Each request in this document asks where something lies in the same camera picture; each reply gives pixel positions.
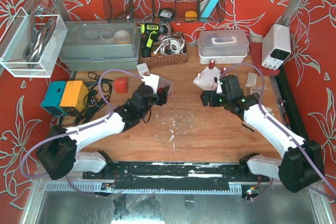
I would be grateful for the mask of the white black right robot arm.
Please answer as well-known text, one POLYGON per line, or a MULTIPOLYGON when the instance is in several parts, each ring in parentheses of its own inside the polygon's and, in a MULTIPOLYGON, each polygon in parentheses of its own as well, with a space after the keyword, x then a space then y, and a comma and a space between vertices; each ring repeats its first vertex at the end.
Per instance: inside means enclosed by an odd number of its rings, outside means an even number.
POLYGON ((240 159, 245 171, 281 181, 296 193, 324 176, 321 146, 305 140, 275 119, 254 95, 244 95, 235 75, 217 80, 217 90, 203 91, 203 106, 222 107, 258 131, 279 153, 267 158, 252 153, 240 159))

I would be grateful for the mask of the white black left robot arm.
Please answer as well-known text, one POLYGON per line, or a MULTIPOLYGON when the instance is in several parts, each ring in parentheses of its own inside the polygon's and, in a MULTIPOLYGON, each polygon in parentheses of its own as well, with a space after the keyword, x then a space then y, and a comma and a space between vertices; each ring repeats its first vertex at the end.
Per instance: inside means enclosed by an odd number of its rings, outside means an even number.
POLYGON ((151 86, 143 83, 131 98, 111 114, 80 126, 53 127, 47 142, 36 152, 49 177, 58 180, 71 172, 101 172, 108 163, 107 155, 102 151, 83 152, 83 148, 138 125, 154 105, 167 103, 169 89, 169 86, 165 86, 154 91, 151 86))

